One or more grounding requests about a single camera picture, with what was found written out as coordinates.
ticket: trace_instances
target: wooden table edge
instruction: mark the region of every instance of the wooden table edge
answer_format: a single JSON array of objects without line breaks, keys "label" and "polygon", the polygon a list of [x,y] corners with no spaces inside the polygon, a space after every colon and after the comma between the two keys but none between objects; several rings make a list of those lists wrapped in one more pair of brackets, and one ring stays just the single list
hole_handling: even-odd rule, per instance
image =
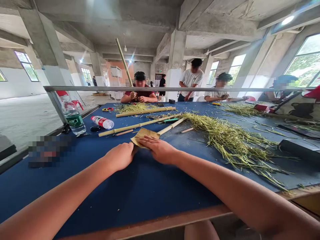
[{"label": "wooden table edge", "polygon": [[[320,193],[320,184],[311,185],[305,188],[295,188],[290,192],[277,192],[286,200],[293,200],[299,197],[304,197],[311,194]],[[222,215],[232,213],[225,205],[217,205],[209,208],[193,210],[183,213],[178,213],[170,216],[160,217],[157,219],[140,222],[133,225],[128,225],[119,228],[111,228],[107,230],[69,236],[60,238],[59,240],[114,240],[128,239],[148,233],[158,232],[161,230],[184,226],[190,223],[201,220],[211,219]]]}]

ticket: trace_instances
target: window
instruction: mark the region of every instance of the window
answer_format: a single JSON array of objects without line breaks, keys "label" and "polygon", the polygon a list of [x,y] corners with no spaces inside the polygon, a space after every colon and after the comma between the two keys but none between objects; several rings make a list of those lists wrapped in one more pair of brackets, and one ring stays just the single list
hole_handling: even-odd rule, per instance
[{"label": "window", "polygon": [[307,37],[285,74],[299,78],[296,87],[320,84],[320,34]]},{"label": "window", "polygon": [[92,82],[92,80],[91,80],[91,74],[90,74],[89,69],[81,68],[81,71],[82,71],[84,80],[85,80],[86,82]]},{"label": "window", "polygon": [[21,65],[23,66],[24,70],[26,70],[31,82],[39,82],[38,75],[35,72],[28,55],[26,53],[23,53],[23,52],[17,52],[17,51],[14,51],[14,52],[16,53],[16,55],[17,55]]},{"label": "window", "polygon": [[210,73],[209,73],[209,77],[208,77],[208,80],[207,80],[207,85],[211,85],[213,83],[213,79],[214,79],[214,76],[216,75],[218,64],[219,64],[219,61],[214,62],[212,64],[211,70],[210,70]]},{"label": "window", "polygon": [[0,82],[7,82],[7,79],[4,77],[3,73],[0,70]]},{"label": "window", "polygon": [[236,56],[234,57],[230,70],[229,70],[229,74],[232,75],[233,79],[228,83],[228,85],[233,85],[234,81],[236,80],[238,73],[240,71],[241,65],[244,61],[244,58],[246,57],[246,54],[240,55],[240,56]]}]

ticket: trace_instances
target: person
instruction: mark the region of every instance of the person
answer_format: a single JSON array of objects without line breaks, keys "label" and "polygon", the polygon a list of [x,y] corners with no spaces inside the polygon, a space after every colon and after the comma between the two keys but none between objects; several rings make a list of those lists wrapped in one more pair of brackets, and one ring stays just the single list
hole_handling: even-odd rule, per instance
[{"label": "person", "polygon": [[[228,82],[230,82],[233,79],[231,74],[228,73],[221,73],[217,77],[216,85],[212,88],[224,88]],[[242,97],[242,98],[229,98],[229,94],[226,91],[218,91],[218,92],[205,92],[204,93],[204,100],[207,102],[221,102],[221,101],[229,101],[229,102],[239,102],[239,101],[245,101],[248,100],[249,97]]]},{"label": "person", "polygon": [[[298,78],[293,75],[281,75],[274,80],[273,85],[270,88],[294,87],[294,82],[297,80]],[[290,94],[291,92],[289,91],[263,92],[258,101],[278,101],[288,97]]]},{"label": "person", "polygon": [[[135,79],[135,83],[133,84],[133,86],[137,86],[137,87],[149,87],[146,84],[146,78],[145,78],[145,74],[144,72],[136,72],[134,74],[134,79]],[[154,94],[153,91],[139,91],[139,92],[131,92],[131,91],[126,91],[123,95],[123,97],[121,98],[120,102],[121,103],[129,103],[129,102],[157,102],[158,99],[156,97],[156,95]]]},{"label": "person", "polygon": [[[275,240],[320,239],[320,223],[316,219],[253,180],[179,151],[160,139],[144,136],[139,143],[149,148],[159,163],[176,166],[203,184],[249,227],[262,235]],[[112,148],[89,167],[24,207],[0,224],[1,239],[53,239],[100,183],[132,162],[133,149],[132,142]],[[189,239],[219,239],[208,221],[187,225],[186,235]]]},{"label": "person", "polygon": [[[179,85],[180,87],[194,87],[201,86],[203,79],[203,71],[200,69],[202,60],[195,58],[191,62],[191,69],[187,69],[182,73]],[[195,92],[181,92],[178,97],[178,102],[192,102]]]},{"label": "person", "polygon": [[97,87],[98,85],[97,85],[97,81],[96,81],[96,76],[93,76],[92,81],[93,81],[93,85],[95,87]]},{"label": "person", "polygon": [[[166,86],[166,75],[163,74],[162,78],[160,79],[159,87],[165,87]],[[165,96],[166,92],[159,92],[159,96]]]}]

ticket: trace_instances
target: white t-shirt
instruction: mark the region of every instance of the white t-shirt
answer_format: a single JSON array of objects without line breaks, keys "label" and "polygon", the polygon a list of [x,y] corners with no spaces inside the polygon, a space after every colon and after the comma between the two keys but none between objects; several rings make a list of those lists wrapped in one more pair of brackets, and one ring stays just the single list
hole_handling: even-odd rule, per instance
[{"label": "white t-shirt", "polygon": [[[180,82],[183,82],[184,85],[186,85],[187,87],[192,87],[193,84],[197,84],[198,86],[201,86],[202,83],[202,79],[203,79],[203,71],[200,70],[199,73],[197,74],[193,74],[191,72],[191,69],[185,70],[182,73],[182,76],[180,78]],[[181,92],[182,96],[186,96],[188,95],[189,92]],[[195,92],[192,92],[192,94],[190,95],[190,98],[194,97]]]},{"label": "white t-shirt", "polygon": [[225,91],[218,91],[218,92],[205,92],[204,97],[209,96],[209,97],[221,97],[224,94],[228,94],[228,92]]}]

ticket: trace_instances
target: scissors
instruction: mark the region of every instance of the scissors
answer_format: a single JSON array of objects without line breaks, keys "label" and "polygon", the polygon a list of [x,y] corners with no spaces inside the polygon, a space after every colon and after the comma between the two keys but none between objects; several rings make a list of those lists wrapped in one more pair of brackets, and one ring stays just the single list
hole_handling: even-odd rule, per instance
[{"label": "scissors", "polygon": [[109,112],[111,114],[111,111],[113,111],[113,108],[103,108],[103,112]]}]

